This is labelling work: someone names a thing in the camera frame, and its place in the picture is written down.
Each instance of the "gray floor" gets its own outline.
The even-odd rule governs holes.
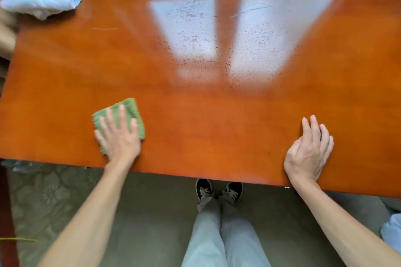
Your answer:
[[[101,169],[40,165],[9,171],[13,217],[22,267],[35,266],[102,174]],[[123,188],[102,266],[179,267],[197,216],[195,179],[130,173]],[[225,182],[213,182],[221,190]],[[379,198],[330,195],[378,234],[388,219]],[[238,204],[253,224],[273,267],[344,266],[307,206],[292,189],[245,184]]]

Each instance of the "yellow string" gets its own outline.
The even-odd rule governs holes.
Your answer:
[[[27,241],[27,242],[38,242],[38,243],[41,243],[40,240],[25,239],[23,237],[0,237],[0,241]]]

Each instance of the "shoe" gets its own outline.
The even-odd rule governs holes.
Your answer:
[[[236,204],[242,195],[243,184],[238,182],[229,182],[226,189],[223,190],[223,195],[228,195]]]
[[[204,198],[211,197],[213,193],[212,183],[207,179],[197,179],[195,189],[197,191],[199,202]]]

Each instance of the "shoelace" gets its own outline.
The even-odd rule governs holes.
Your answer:
[[[203,199],[205,196],[210,196],[209,188],[203,189],[202,187],[199,188],[200,198]]]
[[[234,200],[234,202],[237,200],[238,192],[235,192],[233,189],[229,189],[228,192],[226,191],[226,194]]]

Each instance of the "green cloth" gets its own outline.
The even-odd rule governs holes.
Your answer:
[[[117,127],[120,126],[120,123],[119,123],[120,117],[119,117],[119,111],[118,111],[118,107],[120,105],[124,105],[124,107],[125,107],[128,129],[131,129],[131,119],[136,118],[136,120],[138,122],[139,138],[142,140],[145,139],[145,126],[143,125],[142,118],[139,114],[135,98],[127,98],[126,100],[123,100],[122,102],[116,103],[115,105],[109,107],[112,110],[114,122],[116,123]],[[96,129],[98,129],[102,133],[102,135],[105,137],[103,129],[100,126],[100,117],[102,117],[102,116],[106,117],[106,109],[97,111],[96,113],[94,113],[92,115],[93,123],[95,124]],[[104,148],[101,148],[101,152],[106,153]]]

